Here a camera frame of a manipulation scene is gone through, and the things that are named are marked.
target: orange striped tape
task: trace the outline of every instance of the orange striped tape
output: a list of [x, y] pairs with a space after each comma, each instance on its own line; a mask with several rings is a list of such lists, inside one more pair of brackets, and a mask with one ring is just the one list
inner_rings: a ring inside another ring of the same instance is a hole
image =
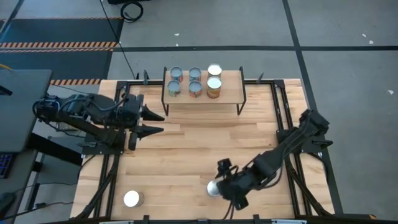
[[68, 80], [51, 80], [51, 85], [98, 85], [100, 78], [78, 78]]
[[0, 48], [82, 48], [115, 47], [117, 42], [4, 42]]
[[[17, 19], [106, 19], [106, 17], [26, 17], [26, 18], [13, 18]], [[109, 17], [109, 19], [123, 19], [123, 17]]]
[[44, 53], [44, 52], [88, 52], [88, 51], [113, 51], [107, 49], [46, 49], [46, 50], [0, 50], [0, 53]]

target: black mat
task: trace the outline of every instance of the black mat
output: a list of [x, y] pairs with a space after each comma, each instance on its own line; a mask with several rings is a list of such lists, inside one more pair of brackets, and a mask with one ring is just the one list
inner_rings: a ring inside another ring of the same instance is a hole
[[[120, 37], [122, 19], [110, 19]], [[14, 19], [0, 42], [114, 42], [106, 19]]]
[[111, 52], [108, 50], [76, 52], [15, 52], [0, 53], [0, 62], [12, 69], [49, 69], [53, 80], [106, 79]]

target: concrete floor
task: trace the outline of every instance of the concrete floor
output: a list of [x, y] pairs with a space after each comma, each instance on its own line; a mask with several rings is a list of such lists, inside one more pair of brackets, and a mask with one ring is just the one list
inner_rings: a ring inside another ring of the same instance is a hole
[[[0, 0], [0, 19], [11, 13], [12, 2], [16, 4], [16, 0]], [[124, 47], [293, 45], [282, 1], [152, 0], [142, 4], [145, 9], [142, 19], [123, 27]], [[301, 46], [398, 45], [395, 0], [289, 0], [289, 4]], [[120, 6], [105, 5], [109, 16], [119, 16]], [[16, 17], [104, 15], [97, 0], [25, 0]], [[104, 32], [110, 32], [109, 27], [104, 27]], [[164, 66], [205, 68], [210, 62], [218, 62], [225, 69], [242, 65], [247, 78], [257, 78], [262, 72], [264, 78], [301, 78], [295, 52], [128, 52], [126, 55], [136, 73], [146, 69], [151, 78], [160, 78]], [[304, 52], [303, 56], [318, 110], [331, 123], [326, 137], [335, 142], [330, 147], [330, 156], [344, 212], [398, 220], [395, 191], [398, 188], [395, 165], [398, 52]], [[113, 53], [108, 78], [131, 77], [123, 55]], [[97, 86], [84, 88], [92, 89], [83, 91], [98, 90]], [[50, 91], [67, 94], [61, 89]], [[54, 135], [42, 126], [37, 126], [35, 132]], [[65, 186], [47, 187], [46, 191], [57, 192]], [[71, 188], [62, 196], [52, 194], [51, 202], [72, 201]], [[46, 208], [20, 217], [17, 223], [31, 218], [36, 223], [64, 220], [69, 212], [63, 206]]]

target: tin can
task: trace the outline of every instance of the tin can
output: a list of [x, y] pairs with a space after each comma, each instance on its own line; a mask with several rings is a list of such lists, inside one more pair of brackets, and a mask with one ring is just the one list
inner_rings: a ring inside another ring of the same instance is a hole
[[210, 77], [207, 80], [207, 96], [215, 99], [220, 96], [221, 79], [218, 77]]
[[198, 81], [200, 82], [201, 78], [201, 70], [199, 68], [193, 67], [189, 70], [189, 81]]
[[194, 98], [198, 98], [201, 95], [201, 83], [198, 81], [192, 81], [189, 83], [189, 95]]
[[167, 88], [169, 89], [169, 95], [172, 97], [176, 97], [181, 93], [180, 83], [176, 80], [169, 81]]
[[208, 78], [210, 77], [218, 77], [221, 78], [221, 72], [223, 70], [221, 69], [220, 65], [212, 63], [211, 65], [209, 65], [209, 67], [207, 68], [207, 72], [209, 73]]
[[172, 67], [172, 69], [170, 69], [170, 75], [172, 80], [182, 82], [183, 76], [182, 69], [180, 67]]
[[124, 195], [123, 201], [127, 207], [140, 207], [144, 203], [144, 195], [141, 192], [130, 190]]

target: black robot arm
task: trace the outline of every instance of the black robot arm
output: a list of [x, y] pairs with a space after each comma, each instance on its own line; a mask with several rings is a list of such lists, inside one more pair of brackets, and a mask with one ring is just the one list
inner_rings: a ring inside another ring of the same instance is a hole
[[300, 118], [300, 126], [293, 128], [286, 138], [273, 150], [257, 155], [241, 171], [232, 174], [231, 162], [223, 159], [218, 162], [218, 175], [223, 177], [217, 182], [220, 195], [230, 200], [237, 210], [249, 205], [246, 195], [250, 190], [261, 190], [275, 178], [277, 170], [282, 167], [284, 158], [291, 152], [300, 150], [301, 145], [311, 136], [325, 134], [329, 122], [317, 111], [306, 110]]
[[36, 101], [32, 109], [39, 120], [47, 124], [67, 123], [94, 136], [100, 144], [110, 148], [123, 148], [125, 129], [129, 129], [132, 131], [129, 149], [135, 150], [137, 139], [163, 131], [162, 128], [139, 124], [140, 118], [164, 121], [163, 117], [143, 105], [143, 101], [143, 95], [124, 95], [118, 103], [98, 94], [75, 94], [68, 98], [47, 95]]

